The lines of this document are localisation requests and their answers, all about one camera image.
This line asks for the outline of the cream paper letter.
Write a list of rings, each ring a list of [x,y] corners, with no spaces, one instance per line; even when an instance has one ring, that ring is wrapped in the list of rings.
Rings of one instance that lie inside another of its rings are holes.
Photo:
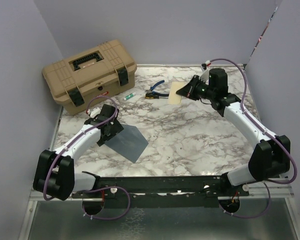
[[[180,105],[182,97],[177,94],[177,91],[182,89],[187,83],[184,81],[174,81],[171,83],[167,103],[169,105]]]

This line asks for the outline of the grey paper envelope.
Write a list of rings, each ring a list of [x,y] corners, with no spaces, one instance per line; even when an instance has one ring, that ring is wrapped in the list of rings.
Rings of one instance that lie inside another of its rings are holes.
[[[136,126],[122,124],[123,130],[105,143],[107,147],[132,163],[142,155],[148,141]]]

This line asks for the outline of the green white glue stick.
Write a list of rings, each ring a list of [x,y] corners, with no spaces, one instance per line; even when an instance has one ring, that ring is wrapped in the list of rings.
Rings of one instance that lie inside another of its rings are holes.
[[[125,96],[125,97],[123,98],[123,100],[124,100],[124,101],[127,101],[127,100],[131,99],[132,97],[134,97],[135,95],[136,95],[135,92],[130,93],[129,95]]]

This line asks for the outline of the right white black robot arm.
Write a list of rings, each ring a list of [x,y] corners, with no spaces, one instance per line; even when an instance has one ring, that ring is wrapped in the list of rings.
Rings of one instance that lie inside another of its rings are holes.
[[[290,170],[290,140],[268,130],[241,105],[241,100],[229,92],[228,75],[222,68],[206,69],[194,75],[189,83],[176,90],[176,95],[190,100],[209,100],[222,117],[231,122],[253,148],[249,162],[223,174],[219,189],[230,196],[238,186],[274,178]]]

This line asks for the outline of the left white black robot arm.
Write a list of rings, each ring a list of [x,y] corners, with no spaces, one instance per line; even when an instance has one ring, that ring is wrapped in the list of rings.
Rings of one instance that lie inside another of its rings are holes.
[[[49,200],[66,200],[75,192],[96,197],[101,190],[97,175],[75,172],[77,161],[91,146],[99,147],[118,135],[124,128],[117,120],[119,110],[104,104],[99,114],[84,122],[79,132],[64,145],[44,150],[38,158],[33,189],[45,194]]]

